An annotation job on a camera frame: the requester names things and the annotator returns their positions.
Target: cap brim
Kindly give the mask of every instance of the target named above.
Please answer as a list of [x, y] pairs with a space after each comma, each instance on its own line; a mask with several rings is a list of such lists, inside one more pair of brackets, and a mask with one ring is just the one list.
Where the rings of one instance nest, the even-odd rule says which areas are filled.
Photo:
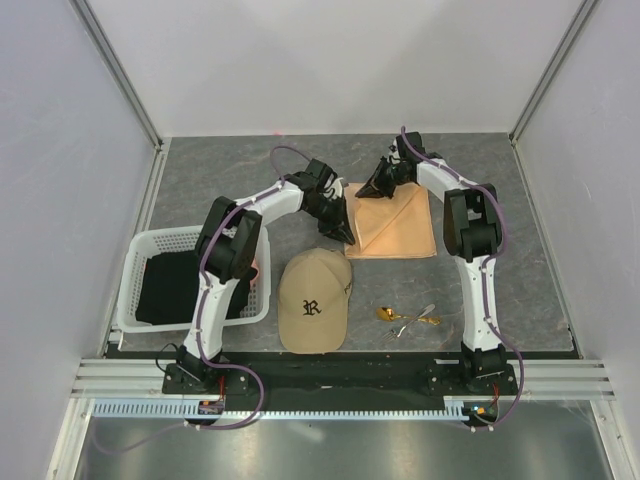
[[348, 298], [325, 307], [322, 321], [310, 322], [293, 315], [278, 301], [278, 332], [284, 347], [292, 353], [333, 352], [347, 336]]

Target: folded cloth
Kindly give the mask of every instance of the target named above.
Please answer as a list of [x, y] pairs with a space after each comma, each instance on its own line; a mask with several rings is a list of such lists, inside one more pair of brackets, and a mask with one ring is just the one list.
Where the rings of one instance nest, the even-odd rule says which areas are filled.
[[429, 195], [416, 184], [396, 188], [393, 198], [356, 198], [362, 184], [344, 192], [355, 245], [347, 258], [424, 258], [436, 254]]

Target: fork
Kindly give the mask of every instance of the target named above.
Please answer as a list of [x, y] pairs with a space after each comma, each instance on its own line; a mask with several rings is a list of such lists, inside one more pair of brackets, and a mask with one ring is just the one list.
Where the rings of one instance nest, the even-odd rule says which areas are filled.
[[429, 313], [433, 312], [433, 310], [435, 310], [435, 308], [436, 308], [435, 304], [432, 303], [427, 308], [425, 308], [422, 312], [420, 312], [418, 315], [415, 315], [414, 317], [411, 317], [411, 320], [409, 320], [407, 323], [405, 323], [402, 327], [400, 327], [400, 328], [392, 328], [387, 333], [385, 333], [384, 336], [382, 337], [382, 341], [385, 342], [385, 343], [389, 343], [392, 340], [395, 340], [396, 338], [400, 338], [402, 333], [406, 330], [406, 328], [409, 325], [411, 325], [414, 322], [417, 322], [420, 319], [420, 317], [425, 317]]

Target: black cloth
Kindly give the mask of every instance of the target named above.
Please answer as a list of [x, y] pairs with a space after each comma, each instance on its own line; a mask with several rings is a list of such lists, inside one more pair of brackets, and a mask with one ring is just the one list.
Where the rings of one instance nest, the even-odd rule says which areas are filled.
[[[136, 319], [151, 325], [191, 323], [200, 284], [198, 263], [194, 251], [161, 253], [147, 260]], [[238, 318], [247, 306], [257, 273], [251, 268], [240, 280], [226, 318]]]

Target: golden spoon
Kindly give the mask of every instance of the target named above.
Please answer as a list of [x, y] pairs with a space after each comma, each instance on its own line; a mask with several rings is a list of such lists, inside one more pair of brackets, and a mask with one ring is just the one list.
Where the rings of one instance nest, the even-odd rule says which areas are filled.
[[[399, 318], [413, 318], [411, 315], [400, 315], [393, 311], [391, 307], [378, 307], [376, 309], [376, 315], [385, 322], [393, 322]], [[431, 325], [440, 325], [440, 317], [420, 317], [417, 319], [419, 322], [427, 322]]]

